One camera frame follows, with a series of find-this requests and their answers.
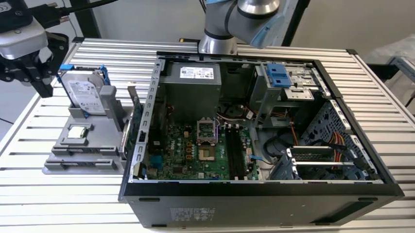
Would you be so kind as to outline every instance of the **white wall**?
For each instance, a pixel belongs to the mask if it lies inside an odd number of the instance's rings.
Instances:
[[[311,0],[293,46],[365,56],[415,32],[415,0]]]
[[[103,38],[178,42],[204,34],[198,0],[119,0],[94,12]]]

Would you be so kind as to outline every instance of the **aluminum extrusion table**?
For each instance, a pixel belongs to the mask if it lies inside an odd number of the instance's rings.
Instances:
[[[156,51],[196,52],[195,43],[86,39],[72,45],[67,61],[83,67],[106,64],[116,96],[132,105],[127,86],[146,101]],[[415,232],[415,119],[358,55],[346,50],[239,45],[249,56],[319,59],[345,96],[406,198],[342,227],[170,229],[187,232]],[[31,100],[0,143],[0,232],[138,232],[146,230],[128,204],[118,203],[120,175],[44,175],[42,168],[70,112],[70,100],[55,84],[55,96]]]

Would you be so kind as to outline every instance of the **ram slot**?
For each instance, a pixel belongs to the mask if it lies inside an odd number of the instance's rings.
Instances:
[[[230,177],[231,180],[243,180],[246,176],[244,171],[244,157],[240,146],[239,130],[236,128],[226,129],[227,141],[227,155],[230,164]]]

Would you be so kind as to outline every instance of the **green motherboard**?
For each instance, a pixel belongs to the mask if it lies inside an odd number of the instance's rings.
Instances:
[[[204,136],[207,125],[202,125]],[[156,155],[158,164],[151,164],[147,176],[158,180],[234,180],[230,176],[227,156],[227,137],[224,127],[218,127],[215,144],[198,141],[198,126],[171,124],[167,130],[166,150]],[[244,166],[246,180],[258,180],[257,163],[247,158],[247,152],[254,154],[249,128],[238,130],[240,137],[240,159]]]

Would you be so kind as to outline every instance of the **label sticker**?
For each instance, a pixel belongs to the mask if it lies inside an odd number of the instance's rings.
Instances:
[[[215,208],[170,208],[174,221],[212,221]]]
[[[251,112],[251,111],[250,111],[250,112],[247,113],[247,119],[250,119],[250,120],[251,120],[251,119],[253,119],[253,117],[254,117],[254,112]]]
[[[182,67],[182,79],[214,79],[214,68]]]
[[[95,85],[88,81],[68,81],[79,107],[90,114],[106,114]]]
[[[0,13],[7,12],[12,9],[11,4],[8,2],[0,2]]]

